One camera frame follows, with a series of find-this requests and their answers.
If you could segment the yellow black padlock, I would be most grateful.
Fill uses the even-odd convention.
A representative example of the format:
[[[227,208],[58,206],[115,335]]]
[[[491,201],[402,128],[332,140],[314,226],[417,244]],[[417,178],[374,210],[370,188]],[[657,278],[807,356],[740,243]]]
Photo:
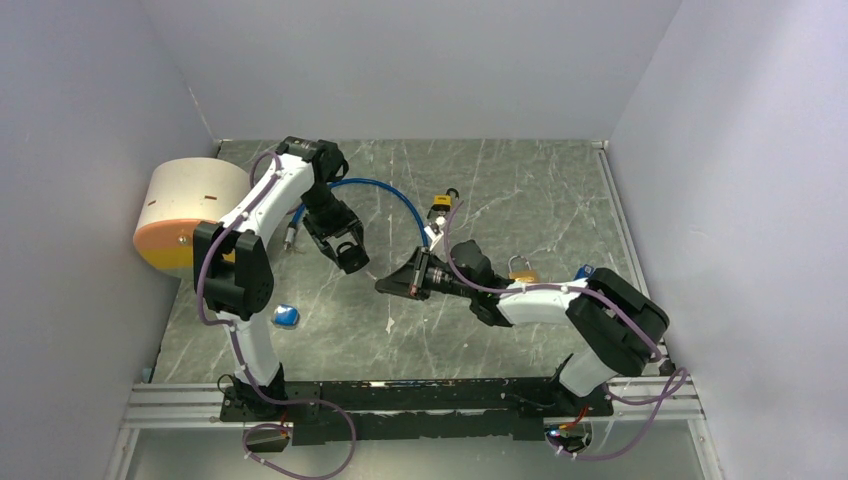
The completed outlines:
[[[427,222],[435,222],[438,218],[446,217],[459,198],[459,191],[455,188],[448,188],[443,194],[435,195],[427,212]]]

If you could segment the brass padlock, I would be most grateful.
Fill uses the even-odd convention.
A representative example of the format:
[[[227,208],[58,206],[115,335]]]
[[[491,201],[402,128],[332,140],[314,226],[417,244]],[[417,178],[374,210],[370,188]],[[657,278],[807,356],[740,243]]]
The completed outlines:
[[[508,260],[508,270],[508,277],[513,281],[530,284],[540,282],[538,272],[523,255],[513,255]]]

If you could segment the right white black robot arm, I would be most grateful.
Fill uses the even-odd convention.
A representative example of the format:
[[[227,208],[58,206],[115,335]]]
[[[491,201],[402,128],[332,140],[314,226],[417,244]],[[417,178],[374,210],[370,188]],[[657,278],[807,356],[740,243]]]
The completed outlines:
[[[608,380],[639,376],[661,362],[659,343],[670,324],[656,303],[608,268],[564,283],[522,282],[497,274],[472,240],[454,245],[446,261],[417,248],[375,289],[419,301],[434,292],[466,298],[476,318],[493,327],[573,327],[586,346],[568,355],[549,390],[551,405],[564,415],[578,412]]]

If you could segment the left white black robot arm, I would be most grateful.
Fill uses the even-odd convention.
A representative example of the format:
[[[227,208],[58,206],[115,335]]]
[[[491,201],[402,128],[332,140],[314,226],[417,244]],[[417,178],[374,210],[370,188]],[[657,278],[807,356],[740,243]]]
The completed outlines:
[[[304,227],[339,269],[355,273],[369,257],[361,220],[331,189],[349,169],[337,144],[288,137],[264,156],[269,166],[237,206],[195,228],[192,254],[200,320],[225,329],[237,396],[258,418],[272,420],[291,401],[269,328],[256,317],[275,285],[267,243],[288,211],[303,206]]]

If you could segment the blue white round object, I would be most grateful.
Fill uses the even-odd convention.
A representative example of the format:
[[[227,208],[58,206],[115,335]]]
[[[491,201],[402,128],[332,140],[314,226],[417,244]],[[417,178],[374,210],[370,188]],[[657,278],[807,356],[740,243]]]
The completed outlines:
[[[273,311],[271,323],[274,327],[280,329],[295,329],[300,322],[300,312],[297,308],[279,304]]]

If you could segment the beige yellow cylinder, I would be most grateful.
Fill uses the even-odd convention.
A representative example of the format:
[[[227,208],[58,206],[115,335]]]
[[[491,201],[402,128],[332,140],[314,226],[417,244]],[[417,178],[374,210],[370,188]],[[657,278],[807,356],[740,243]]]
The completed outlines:
[[[208,157],[167,161],[151,176],[133,245],[156,270],[190,280],[195,228],[218,221],[248,192],[248,173],[232,163]]]

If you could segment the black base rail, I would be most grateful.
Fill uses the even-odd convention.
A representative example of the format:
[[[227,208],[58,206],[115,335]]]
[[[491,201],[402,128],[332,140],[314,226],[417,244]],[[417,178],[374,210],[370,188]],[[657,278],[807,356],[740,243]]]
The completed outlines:
[[[536,441],[558,422],[609,417],[601,388],[585,397],[554,377],[278,381],[259,392],[221,387],[225,423],[284,424],[296,446],[419,438],[508,436]]]

